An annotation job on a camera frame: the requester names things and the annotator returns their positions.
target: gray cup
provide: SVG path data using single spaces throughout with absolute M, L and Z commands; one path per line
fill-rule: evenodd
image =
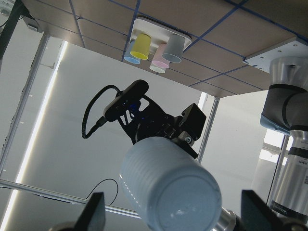
M 176 34 L 171 35 L 162 54 L 163 58 L 172 63 L 180 63 L 182 61 L 184 43 L 184 37 Z

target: metal pole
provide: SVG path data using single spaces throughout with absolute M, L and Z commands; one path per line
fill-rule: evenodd
M 285 156 L 285 153 L 286 153 L 286 150 L 287 150 L 289 138 L 290 138 L 290 136 L 287 136 L 287 135 L 284 135 L 284 137 L 283 137 L 282 145 L 281 145 L 281 148 L 280 148 L 280 151 L 279 151 L 279 157 L 278 157 L 276 169 L 275 169 L 273 180 L 272 180 L 270 190 L 269 190 L 269 196 L 268 196 L 268 199 L 266 201 L 266 204 L 268 206 L 270 206 L 271 201 L 273 199 L 273 195 L 275 194 L 275 191 L 277 190 L 278 179 L 279 179 L 279 176 L 280 176 L 280 171 L 281 171 L 281 168 L 282 168 L 283 159 L 284 159 L 284 156 Z
M 212 110 L 211 110 L 210 116 L 208 118 L 208 123 L 207 123 L 206 128 L 205 128 L 205 133 L 204 133 L 204 136 L 202 138 L 202 142 L 201 142 L 201 146 L 200 146 L 200 150 L 199 150 L 199 154 L 198 154 L 198 158 L 197 158 L 197 161 L 199 163 L 201 163 L 202 158 L 203 158 L 203 154 L 204 154 L 204 151 L 205 151 L 207 140 L 208 140 L 208 137 L 210 135 L 211 128 L 212 128 L 214 118 L 215 118 L 215 114 L 216 114 L 216 111 L 217 111 L 217 108 L 218 108 L 219 100 L 220 100 L 219 97 L 215 97 L 215 99 L 214 99 Z
M 25 87 L 24 87 L 24 89 L 22 91 L 22 94 L 21 94 L 21 97 L 20 97 L 20 101 L 19 101 L 19 104 L 17 106 L 16 113 L 15 113 L 13 119 L 12 119 L 8 136 L 5 139 L 5 143 L 3 145 L 3 148 L 2 148 L 2 151 L 1 151 L 1 156 L 0 156 L 0 177 L 1 177 L 1 174 L 2 174 L 2 171 L 3 171 L 5 160 L 7 158 L 7 155 L 9 153 L 9 151 L 10 151 L 10 148 L 11 148 L 11 145 L 12 145 L 12 142 L 13 142 L 16 130 L 18 128 L 18 124 L 19 124 L 20 118 L 21 118 L 21 116 L 23 114 L 26 102 L 28 100 L 28 96 L 29 96 L 29 93 L 31 91 L 31 87 L 32 87 L 34 78 L 35 78 L 35 76 L 37 74 L 40 61 L 41 61 L 41 59 L 43 57 L 45 48 L 47 46 L 49 37 L 50 36 L 46 35 L 46 34 L 44 34 L 42 36 L 42 39 L 41 39 L 41 41 L 39 43 L 39 46 L 38 46 L 38 50 L 37 50 L 37 52 L 35 54 L 33 63 L 31 65 L 31 69 L 30 69 L 30 72 L 29 72 L 28 79 L 26 81 L 26 85 L 25 85 Z
M 49 191 L 45 189 L 40 189 L 40 188 L 36 188 L 36 187 L 24 185 L 24 184 L 18 184 L 18 183 L 11 182 L 8 180 L 0 180 L 0 187 L 16 189 L 22 192 L 37 194 L 41 197 L 56 199 L 56 200 L 63 201 L 63 202 L 70 202 L 72 204 L 85 205 L 88 202 L 88 200 L 80 198 L 80 197 L 70 196 L 70 195 L 53 192 L 53 191 Z M 111 205 L 105 205 L 105 209 L 107 212 L 117 213 L 117 214 L 121 214 L 124 216 L 132 217 L 132 218 L 140 218 L 139 215 L 135 211 L 132 211 L 132 210 L 119 208 L 119 207 L 115 207 Z

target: yellow cup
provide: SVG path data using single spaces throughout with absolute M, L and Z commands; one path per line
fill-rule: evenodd
M 139 59 L 148 59 L 150 45 L 151 37 L 145 34 L 139 34 L 130 50 L 130 54 Z

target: metal plate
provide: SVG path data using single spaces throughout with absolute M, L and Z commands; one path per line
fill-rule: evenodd
M 281 57 L 308 58 L 308 44 L 296 37 L 288 39 L 246 57 L 243 63 L 269 73 L 271 61 Z

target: white tray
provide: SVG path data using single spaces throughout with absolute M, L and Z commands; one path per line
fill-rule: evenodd
M 138 34 L 146 34 L 151 37 L 150 54 L 155 54 L 158 46 L 161 43 L 167 43 L 173 34 L 185 38 L 184 50 L 192 43 L 189 36 L 143 17 L 135 19 L 130 41 L 136 40 Z

